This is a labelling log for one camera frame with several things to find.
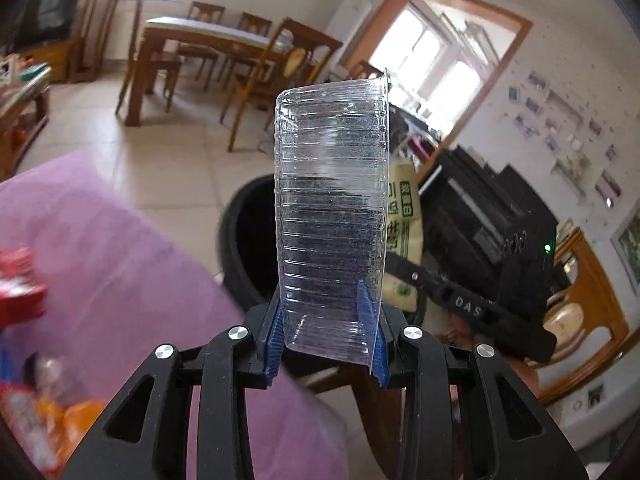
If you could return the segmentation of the black flat television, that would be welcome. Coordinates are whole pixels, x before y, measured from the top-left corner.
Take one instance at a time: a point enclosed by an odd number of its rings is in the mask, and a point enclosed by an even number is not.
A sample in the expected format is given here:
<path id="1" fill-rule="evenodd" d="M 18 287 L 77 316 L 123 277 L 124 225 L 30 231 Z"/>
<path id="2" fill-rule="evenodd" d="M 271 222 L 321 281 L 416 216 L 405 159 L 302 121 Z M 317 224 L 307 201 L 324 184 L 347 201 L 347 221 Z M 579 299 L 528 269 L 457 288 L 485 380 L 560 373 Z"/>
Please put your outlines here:
<path id="1" fill-rule="evenodd" d="M 14 38 L 14 49 L 70 38 L 78 1 L 29 0 Z"/>

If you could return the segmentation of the green printed shopping bag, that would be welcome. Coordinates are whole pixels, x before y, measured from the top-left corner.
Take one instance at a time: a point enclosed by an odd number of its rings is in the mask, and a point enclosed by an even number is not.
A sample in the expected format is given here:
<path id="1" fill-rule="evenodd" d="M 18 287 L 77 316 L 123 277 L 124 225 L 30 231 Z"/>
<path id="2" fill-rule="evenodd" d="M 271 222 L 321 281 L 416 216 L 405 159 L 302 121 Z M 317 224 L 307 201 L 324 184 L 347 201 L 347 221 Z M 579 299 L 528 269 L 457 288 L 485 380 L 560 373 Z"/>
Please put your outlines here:
<path id="1" fill-rule="evenodd" d="M 416 170 L 411 162 L 393 162 L 387 193 L 387 255 L 394 254 L 419 264 L 423 254 L 423 224 Z M 418 310 L 418 291 L 407 282 L 386 273 L 383 301 L 401 310 Z"/>

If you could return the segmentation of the red milk carton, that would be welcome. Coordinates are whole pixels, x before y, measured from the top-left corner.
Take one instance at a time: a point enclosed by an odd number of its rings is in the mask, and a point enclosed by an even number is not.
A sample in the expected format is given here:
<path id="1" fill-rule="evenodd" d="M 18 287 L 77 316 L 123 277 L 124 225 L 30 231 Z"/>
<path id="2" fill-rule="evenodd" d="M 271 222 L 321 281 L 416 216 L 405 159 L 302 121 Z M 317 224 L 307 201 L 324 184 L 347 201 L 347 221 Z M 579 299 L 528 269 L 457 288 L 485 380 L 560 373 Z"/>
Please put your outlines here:
<path id="1" fill-rule="evenodd" d="M 0 257 L 0 328 L 41 318 L 47 286 L 40 280 L 29 248 L 2 250 Z"/>

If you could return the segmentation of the purple tablecloth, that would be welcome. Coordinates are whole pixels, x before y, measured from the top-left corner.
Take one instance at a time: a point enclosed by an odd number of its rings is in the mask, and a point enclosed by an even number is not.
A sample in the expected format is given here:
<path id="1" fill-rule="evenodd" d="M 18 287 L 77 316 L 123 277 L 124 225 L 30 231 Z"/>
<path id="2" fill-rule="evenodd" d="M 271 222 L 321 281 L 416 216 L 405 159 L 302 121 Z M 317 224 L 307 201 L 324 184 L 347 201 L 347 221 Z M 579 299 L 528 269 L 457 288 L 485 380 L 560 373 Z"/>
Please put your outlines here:
<path id="1" fill-rule="evenodd" d="M 110 400 L 160 344 L 207 344 L 241 321 L 201 266 L 120 200 L 80 153 L 1 187 L 1 246 L 29 248 L 46 285 L 44 315 L 6 329 L 13 359 L 59 358 L 71 401 Z M 280 373 L 246 395 L 259 479 L 344 479 L 346 427 Z"/>

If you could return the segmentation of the wooden dining table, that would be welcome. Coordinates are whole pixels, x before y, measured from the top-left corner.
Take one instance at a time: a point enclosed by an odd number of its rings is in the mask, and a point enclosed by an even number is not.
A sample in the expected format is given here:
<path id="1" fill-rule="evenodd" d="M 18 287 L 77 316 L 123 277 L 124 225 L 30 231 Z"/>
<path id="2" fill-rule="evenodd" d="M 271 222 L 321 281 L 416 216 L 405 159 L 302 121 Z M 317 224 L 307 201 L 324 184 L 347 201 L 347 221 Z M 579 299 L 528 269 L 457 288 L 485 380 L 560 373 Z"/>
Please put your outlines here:
<path id="1" fill-rule="evenodd" d="M 203 21 L 161 16 L 144 22 L 142 38 L 134 51 L 130 92 L 125 125 L 141 126 L 143 97 L 153 90 L 155 77 L 160 70 L 155 63 L 162 59 L 167 41 L 178 46 L 185 44 L 191 51 L 203 53 L 204 49 L 223 54 L 242 54 L 256 58 L 269 44 L 269 38 L 244 32 L 228 26 Z"/>

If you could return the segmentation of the black round trash bin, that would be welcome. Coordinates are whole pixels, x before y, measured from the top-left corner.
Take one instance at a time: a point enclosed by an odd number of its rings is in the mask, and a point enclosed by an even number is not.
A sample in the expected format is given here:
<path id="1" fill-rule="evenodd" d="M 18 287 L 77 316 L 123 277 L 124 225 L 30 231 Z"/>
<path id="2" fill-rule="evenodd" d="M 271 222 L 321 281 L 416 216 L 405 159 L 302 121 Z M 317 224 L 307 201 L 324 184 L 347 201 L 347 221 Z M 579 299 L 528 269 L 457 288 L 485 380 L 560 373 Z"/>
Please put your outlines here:
<path id="1" fill-rule="evenodd" d="M 357 287 L 382 292 L 381 214 L 334 179 L 248 182 L 218 232 L 224 286 L 243 310 L 281 295 L 288 319 L 359 325 Z"/>

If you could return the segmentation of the orange snack wrapper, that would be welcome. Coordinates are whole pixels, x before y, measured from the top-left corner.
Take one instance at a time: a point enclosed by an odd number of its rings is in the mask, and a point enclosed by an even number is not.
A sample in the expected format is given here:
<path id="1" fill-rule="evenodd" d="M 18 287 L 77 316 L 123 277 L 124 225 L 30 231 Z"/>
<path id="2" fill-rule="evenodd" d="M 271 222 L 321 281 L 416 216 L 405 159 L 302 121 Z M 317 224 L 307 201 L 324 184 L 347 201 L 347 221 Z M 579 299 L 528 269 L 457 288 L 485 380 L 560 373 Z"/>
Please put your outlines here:
<path id="1" fill-rule="evenodd" d="M 62 408 L 24 385 L 1 384 L 1 416 L 20 449 L 47 479 L 57 479 L 96 422 L 105 403 L 97 400 Z"/>

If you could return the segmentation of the white standing air conditioner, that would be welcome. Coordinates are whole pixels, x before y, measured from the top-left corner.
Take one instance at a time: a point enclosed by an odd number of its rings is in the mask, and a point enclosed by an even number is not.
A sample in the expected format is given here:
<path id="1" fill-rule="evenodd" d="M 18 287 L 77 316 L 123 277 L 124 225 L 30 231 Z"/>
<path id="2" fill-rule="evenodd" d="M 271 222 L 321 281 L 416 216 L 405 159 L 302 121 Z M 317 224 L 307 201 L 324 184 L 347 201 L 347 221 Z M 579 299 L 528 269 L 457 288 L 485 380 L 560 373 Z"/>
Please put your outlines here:
<path id="1" fill-rule="evenodd" d="M 344 0 L 333 14 L 326 25 L 324 33 L 326 36 L 338 40 L 342 45 L 339 47 L 328 62 L 328 67 L 332 68 L 340 62 L 341 56 L 356 36 L 364 20 L 368 17 L 372 9 L 369 0 Z"/>

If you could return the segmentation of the wooden tv cabinet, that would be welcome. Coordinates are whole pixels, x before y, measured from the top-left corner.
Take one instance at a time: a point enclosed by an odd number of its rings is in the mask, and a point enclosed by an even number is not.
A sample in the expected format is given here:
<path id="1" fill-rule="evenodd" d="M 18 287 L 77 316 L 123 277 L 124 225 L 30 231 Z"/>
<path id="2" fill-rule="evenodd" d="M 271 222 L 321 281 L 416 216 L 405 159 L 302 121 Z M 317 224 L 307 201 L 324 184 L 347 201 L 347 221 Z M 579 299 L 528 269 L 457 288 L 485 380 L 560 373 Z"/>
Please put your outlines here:
<path id="1" fill-rule="evenodd" d="M 73 51 L 75 41 L 48 42 L 40 46 L 21 50 L 22 58 L 30 58 L 34 63 L 47 63 L 51 69 L 50 81 L 65 84 L 70 69 L 70 54 Z"/>

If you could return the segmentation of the wooden coffee table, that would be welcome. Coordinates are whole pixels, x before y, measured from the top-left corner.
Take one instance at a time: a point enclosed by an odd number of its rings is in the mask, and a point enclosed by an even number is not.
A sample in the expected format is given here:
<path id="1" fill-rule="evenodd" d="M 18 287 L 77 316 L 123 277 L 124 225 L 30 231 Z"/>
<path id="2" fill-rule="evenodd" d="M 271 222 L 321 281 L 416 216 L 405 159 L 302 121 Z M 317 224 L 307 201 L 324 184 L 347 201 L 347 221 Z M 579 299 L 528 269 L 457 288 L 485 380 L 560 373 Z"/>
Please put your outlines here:
<path id="1" fill-rule="evenodd" d="M 12 178 L 49 122 L 50 66 L 34 65 L 1 98 L 1 181 Z"/>

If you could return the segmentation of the clear plastic tray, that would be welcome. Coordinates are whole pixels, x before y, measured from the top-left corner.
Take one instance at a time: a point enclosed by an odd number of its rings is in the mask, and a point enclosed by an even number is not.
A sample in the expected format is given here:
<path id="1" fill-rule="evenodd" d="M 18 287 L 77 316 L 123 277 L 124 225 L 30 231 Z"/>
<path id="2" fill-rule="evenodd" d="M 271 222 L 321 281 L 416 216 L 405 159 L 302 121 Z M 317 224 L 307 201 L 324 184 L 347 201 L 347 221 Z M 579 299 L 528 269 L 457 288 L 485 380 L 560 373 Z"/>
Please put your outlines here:
<path id="1" fill-rule="evenodd" d="M 274 111 L 284 342 L 300 353 L 370 366 L 386 256 L 388 80 L 288 89 Z"/>

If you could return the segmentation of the front wooden dining chair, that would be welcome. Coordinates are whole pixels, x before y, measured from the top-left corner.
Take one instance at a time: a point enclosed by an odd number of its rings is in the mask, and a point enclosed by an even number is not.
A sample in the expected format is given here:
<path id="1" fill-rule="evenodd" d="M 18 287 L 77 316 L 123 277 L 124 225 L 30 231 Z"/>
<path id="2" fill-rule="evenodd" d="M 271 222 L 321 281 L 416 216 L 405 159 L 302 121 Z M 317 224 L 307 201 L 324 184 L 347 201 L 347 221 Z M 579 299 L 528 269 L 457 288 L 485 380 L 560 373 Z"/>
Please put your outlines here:
<path id="1" fill-rule="evenodd" d="M 343 45 L 325 32 L 285 18 L 276 28 L 248 76 L 234 75 L 220 113 L 224 118 L 234 101 L 238 103 L 230 130 L 227 151 L 235 146 L 241 120 L 248 104 L 274 107 L 278 95 L 289 88 L 313 84 L 335 52 Z"/>

